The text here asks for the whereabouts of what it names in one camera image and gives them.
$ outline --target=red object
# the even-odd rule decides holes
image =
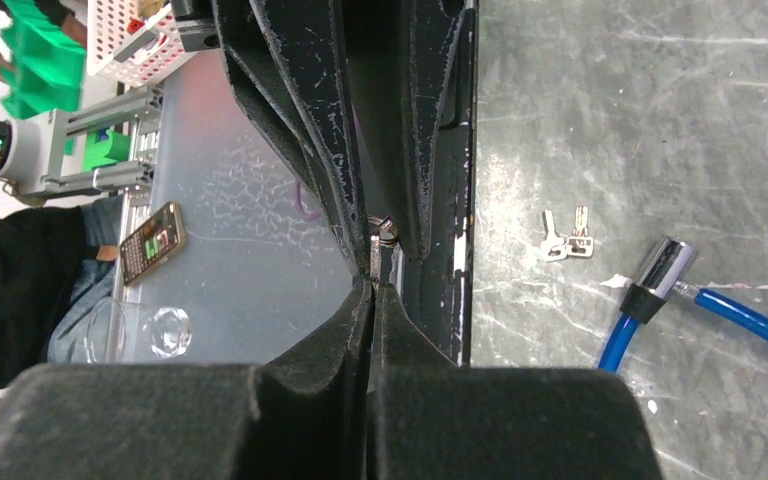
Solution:
[[[128,24],[128,35],[133,35],[134,32],[143,28],[143,25],[145,25],[145,22],[143,22],[142,20],[137,20],[136,18],[132,18],[131,22]]]

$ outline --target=person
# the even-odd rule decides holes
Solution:
[[[61,5],[58,0],[34,0],[34,3],[52,25],[60,28],[67,37],[85,49],[87,48],[87,27],[75,18],[75,12]],[[11,15],[10,9],[4,3],[4,0],[0,0],[0,10],[8,16]],[[1,73],[2,69],[12,71],[13,65],[0,52],[0,82],[4,83],[5,79]]]
[[[73,361],[95,304],[110,296],[121,197],[0,219],[0,388],[45,361]]]

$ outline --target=clear glass cup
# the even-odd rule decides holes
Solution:
[[[87,363],[158,362],[184,355],[192,342],[190,317],[180,308],[105,298],[87,316]]]

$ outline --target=black shirt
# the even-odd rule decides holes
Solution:
[[[0,219],[0,388],[45,361],[85,245],[80,208],[28,209]]]
[[[61,5],[58,0],[34,0],[34,3],[40,12],[48,18],[48,21],[57,27],[62,27],[66,17],[74,14],[72,10]],[[4,4],[4,0],[0,0],[0,10],[10,16],[10,9]]]

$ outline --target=green block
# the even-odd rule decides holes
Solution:
[[[84,171],[112,165],[128,160],[131,150],[131,138],[112,128],[87,135],[87,147],[84,151]]]
[[[15,72],[2,70],[10,94],[1,100],[11,116],[25,119],[81,104],[86,51],[49,23],[33,0],[5,0],[13,24],[1,31]]]

